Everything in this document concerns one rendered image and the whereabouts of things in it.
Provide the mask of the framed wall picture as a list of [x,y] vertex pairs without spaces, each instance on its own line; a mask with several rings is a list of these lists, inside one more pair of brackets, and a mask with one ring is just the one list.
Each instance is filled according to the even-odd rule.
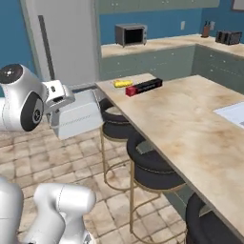
[[232,10],[234,11],[244,11],[244,0],[233,0]]

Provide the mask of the pale sink basin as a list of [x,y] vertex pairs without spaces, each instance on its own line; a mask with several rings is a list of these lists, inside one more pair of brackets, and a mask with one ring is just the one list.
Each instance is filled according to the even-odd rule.
[[244,101],[216,109],[214,112],[244,129]]

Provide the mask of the yellow corn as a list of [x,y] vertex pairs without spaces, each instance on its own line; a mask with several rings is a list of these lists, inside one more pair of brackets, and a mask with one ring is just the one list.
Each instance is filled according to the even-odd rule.
[[129,87],[133,84],[131,80],[114,80],[113,81],[113,86],[115,88],[125,88]]

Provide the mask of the white fridge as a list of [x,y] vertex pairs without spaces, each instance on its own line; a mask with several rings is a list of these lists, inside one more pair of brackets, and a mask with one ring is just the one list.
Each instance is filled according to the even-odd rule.
[[99,80],[95,0],[20,0],[36,72],[51,80],[38,15],[45,19],[55,78],[73,90]]

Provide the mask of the black stool with gold legs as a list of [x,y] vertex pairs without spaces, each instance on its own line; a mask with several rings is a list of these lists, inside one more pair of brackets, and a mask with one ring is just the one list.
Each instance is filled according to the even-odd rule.
[[190,197],[185,216],[185,244],[242,244],[213,211],[201,215],[204,206],[205,203],[196,193]]
[[120,192],[125,192],[126,189],[119,189],[111,185],[108,181],[107,174],[113,169],[117,169],[121,166],[125,166],[128,159],[109,165],[105,157],[105,138],[114,142],[127,142],[129,136],[134,132],[134,127],[131,123],[121,114],[109,113],[108,109],[113,107],[113,104],[108,98],[103,98],[99,102],[100,112],[103,118],[103,124],[100,127],[100,141],[102,152],[102,164],[103,164],[103,177],[104,182],[112,189]]
[[176,192],[183,188],[186,183],[173,170],[169,163],[156,151],[140,153],[137,146],[145,141],[145,138],[139,133],[132,133],[127,141],[127,153],[131,160],[131,180],[130,180],[130,233],[137,240],[141,238],[133,230],[134,212],[149,201],[145,201],[134,206],[134,186],[149,193]]

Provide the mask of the silver toaster oven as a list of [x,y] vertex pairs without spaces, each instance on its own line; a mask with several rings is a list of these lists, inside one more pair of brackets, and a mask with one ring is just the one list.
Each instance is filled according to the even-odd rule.
[[114,26],[115,43],[122,47],[145,45],[148,26],[143,24],[118,24]]

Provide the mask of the grey-green base cupboards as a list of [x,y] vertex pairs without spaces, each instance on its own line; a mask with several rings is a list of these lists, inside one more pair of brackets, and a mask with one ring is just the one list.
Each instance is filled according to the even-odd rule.
[[201,75],[244,94],[244,57],[201,45],[103,58],[101,80],[150,73],[163,81]]

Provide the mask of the grey-green wall cupboards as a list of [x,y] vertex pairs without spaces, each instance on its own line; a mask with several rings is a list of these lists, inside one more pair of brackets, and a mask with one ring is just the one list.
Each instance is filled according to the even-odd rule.
[[220,0],[96,0],[100,14],[217,8]]

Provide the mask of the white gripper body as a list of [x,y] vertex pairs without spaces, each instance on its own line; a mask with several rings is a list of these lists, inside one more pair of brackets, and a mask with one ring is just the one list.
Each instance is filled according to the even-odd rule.
[[60,140],[98,129],[103,124],[94,90],[78,92],[74,97],[73,103],[49,116],[49,124]]

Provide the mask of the brown knife block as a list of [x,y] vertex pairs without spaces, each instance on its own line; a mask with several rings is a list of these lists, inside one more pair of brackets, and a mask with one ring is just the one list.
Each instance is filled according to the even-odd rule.
[[207,37],[209,37],[209,34],[210,34],[210,27],[211,27],[211,22],[210,22],[210,21],[206,21],[206,22],[205,22],[205,25],[204,25],[204,27],[203,27],[202,35],[201,35],[202,38],[207,38]]

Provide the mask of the black toaster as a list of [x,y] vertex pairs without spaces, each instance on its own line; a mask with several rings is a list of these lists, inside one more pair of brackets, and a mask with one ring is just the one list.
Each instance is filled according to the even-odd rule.
[[241,31],[219,30],[216,33],[215,41],[225,45],[236,45],[240,43]]

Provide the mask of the red and black foil box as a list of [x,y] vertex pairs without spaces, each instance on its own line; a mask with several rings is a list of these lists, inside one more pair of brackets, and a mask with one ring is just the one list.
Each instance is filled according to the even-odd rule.
[[153,89],[156,89],[158,87],[161,87],[163,84],[163,80],[160,78],[154,78],[149,81],[145,81],[130,87],[127,87],[125,89],[125,94],[127,96],[134,96],[136,94],[142,93],[142,92],[147,92]]

